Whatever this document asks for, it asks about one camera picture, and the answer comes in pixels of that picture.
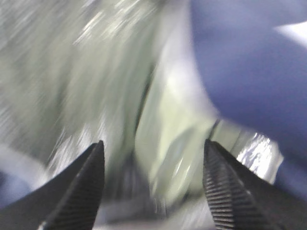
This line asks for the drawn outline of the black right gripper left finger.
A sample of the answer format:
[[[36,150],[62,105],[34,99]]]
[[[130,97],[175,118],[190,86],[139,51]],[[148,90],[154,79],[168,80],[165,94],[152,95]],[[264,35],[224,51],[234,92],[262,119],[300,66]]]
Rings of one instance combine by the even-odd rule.
[[[105,180],[102,141],[65,170],[0,212],[2,230],[91,230]]]

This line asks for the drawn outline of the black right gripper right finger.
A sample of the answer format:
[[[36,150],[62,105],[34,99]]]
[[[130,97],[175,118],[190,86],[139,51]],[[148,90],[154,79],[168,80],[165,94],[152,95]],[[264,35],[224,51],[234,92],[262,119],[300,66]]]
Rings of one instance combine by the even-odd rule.
[[[305,230],[307,204],[241,164],[219,143],[206,140],[203,188],[218,230]]]

